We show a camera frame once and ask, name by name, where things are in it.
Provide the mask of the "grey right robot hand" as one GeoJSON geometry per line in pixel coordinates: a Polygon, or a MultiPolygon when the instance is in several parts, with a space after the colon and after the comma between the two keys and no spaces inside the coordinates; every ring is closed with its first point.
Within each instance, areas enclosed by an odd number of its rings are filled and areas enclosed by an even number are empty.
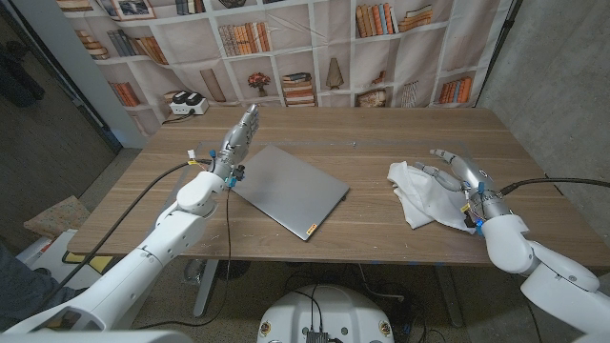
{"type": "Polygon", "coordinates": [[[466,214],[473,224],[481,226],[487,220],[513,213],[493,178],[473,160],[441,149],[430,150],[430,154],[448,164],[454,175],[421,162],[416,162],[415,168],[432,176],[446,190],[463,193],[466,214]]]}

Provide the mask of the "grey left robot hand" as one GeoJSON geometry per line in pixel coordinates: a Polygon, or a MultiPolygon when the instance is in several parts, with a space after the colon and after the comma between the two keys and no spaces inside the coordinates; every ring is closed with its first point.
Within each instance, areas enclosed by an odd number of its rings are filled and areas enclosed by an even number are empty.
{"type": "Polygon", "coordinates": [[[225,135],[220,151],[214,159],[212,173],[222,179],[228,178],[247,156],[257,129],[258,107],[257,104],[252,104],[241,120],[225,135]]]}

